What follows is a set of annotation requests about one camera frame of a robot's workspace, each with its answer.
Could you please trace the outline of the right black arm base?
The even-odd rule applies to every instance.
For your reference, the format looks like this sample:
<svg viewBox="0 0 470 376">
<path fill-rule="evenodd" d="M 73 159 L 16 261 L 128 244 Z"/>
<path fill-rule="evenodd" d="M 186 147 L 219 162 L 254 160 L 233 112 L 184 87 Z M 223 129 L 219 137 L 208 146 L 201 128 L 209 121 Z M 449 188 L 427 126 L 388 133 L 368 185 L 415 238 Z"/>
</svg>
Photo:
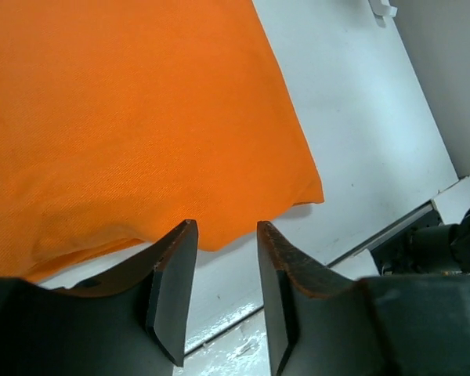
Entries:
<svg viewBox="0 0 470 376">
<path fill-rule="evenodd" d="M 432 210 L 369 251 L 381 275 L 470 273 L 470 209 L 449 225 Z"/>
</svg>

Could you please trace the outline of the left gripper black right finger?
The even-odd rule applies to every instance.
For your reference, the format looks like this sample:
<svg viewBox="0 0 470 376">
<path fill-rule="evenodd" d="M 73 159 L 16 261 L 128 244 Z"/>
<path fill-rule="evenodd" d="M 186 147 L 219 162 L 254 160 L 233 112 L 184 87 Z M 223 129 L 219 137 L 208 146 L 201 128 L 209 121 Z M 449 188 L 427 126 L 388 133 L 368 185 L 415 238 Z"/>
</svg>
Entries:
<svg viewBox="0 0 470 376">
<path fill-rule="evenodd" d="M 274 375 L 470 375 L 470 275 L 350 280 L 257 225 Z"/>
</svg>

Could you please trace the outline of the orange trousers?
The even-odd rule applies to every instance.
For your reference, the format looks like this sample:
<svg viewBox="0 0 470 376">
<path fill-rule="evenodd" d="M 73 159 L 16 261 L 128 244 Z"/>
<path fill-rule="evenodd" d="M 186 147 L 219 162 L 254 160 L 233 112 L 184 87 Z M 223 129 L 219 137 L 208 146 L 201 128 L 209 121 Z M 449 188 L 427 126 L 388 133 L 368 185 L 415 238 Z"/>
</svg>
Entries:
<svg viewBox="0 0 470 376">
<path fill-rule="evenodd" d="M 324 201 L 250 1 L 0 1 L 0 277 Z"/>
</svg>

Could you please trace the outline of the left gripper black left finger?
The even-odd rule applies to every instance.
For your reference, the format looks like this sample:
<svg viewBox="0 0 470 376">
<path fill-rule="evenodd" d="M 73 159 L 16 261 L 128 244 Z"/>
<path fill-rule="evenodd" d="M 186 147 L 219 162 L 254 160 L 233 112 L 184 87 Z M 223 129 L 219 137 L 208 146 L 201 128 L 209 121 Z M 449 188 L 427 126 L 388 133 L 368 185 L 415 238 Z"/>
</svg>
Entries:
<svg viewBox="0 0 470 376">
<path fill-rule="evenodd" d="M 0 277 L 0 375 L 170 375 L 183 365 L 198 229 L 76 284 Z"/>
</svg>

